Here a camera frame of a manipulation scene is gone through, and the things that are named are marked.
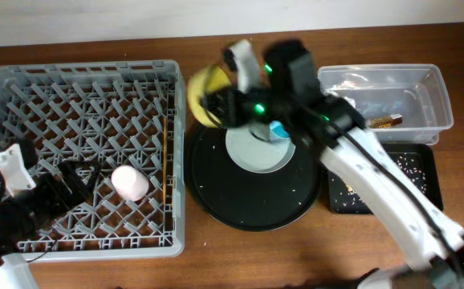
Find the green light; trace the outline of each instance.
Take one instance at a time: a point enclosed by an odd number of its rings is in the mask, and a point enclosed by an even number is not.
[[[266,109],[263,107],[262,104],[256,104],[255,105],[255,111],[258,113],[258,114],[263,114]]]
[[[267,72],[267,74],[271,74],[273,72],[273,69],[267,63],[264,63],[264,70]]]

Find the white cylinder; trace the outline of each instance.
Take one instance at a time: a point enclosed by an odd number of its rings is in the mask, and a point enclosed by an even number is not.
[[[146,176],[130,165],[117,167],[112,172],[111,183],[116,192],[127,201],[137,201],[149,190],[149,181]]]

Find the plastic crate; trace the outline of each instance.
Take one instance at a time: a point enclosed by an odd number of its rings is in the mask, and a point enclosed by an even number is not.
[[[18,244],[26,259],[50,248],[38,262],[182,252],[184,89],[179,66],[171,60],[0,67],[0,151],[17,137],[33,140],[39,163],[30,169],[32,176],[57,174],[64,159],[102,164],[92,200],[55,220],[54,230],[40,230],[37,238]],[[162,167],[165,116],[167,168]],[[149,176],[153,189],[137,202],[124,201],[110,182],[122,164]]]

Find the wooden tabletop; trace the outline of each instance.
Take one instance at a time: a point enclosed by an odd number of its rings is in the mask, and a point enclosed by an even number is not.
[[[221,49],[249,39],[260,53],[279,39],[300,38],[318,67],[363,63],[433,63],[450,94],[455,125],[433,147],[445,212],[464,226],[464,23],[261,35],[146,39],[0,47],[0,65],[174,59],[189,78]],[[193,125],[192,117],[188,130]],[[283,287],[355,278],[404,262],[373,216],[333,214],[322,195],[297,222],[250,233],[221,224],[187,192],[185,250],[176,258],[33,263],[41,288]]]

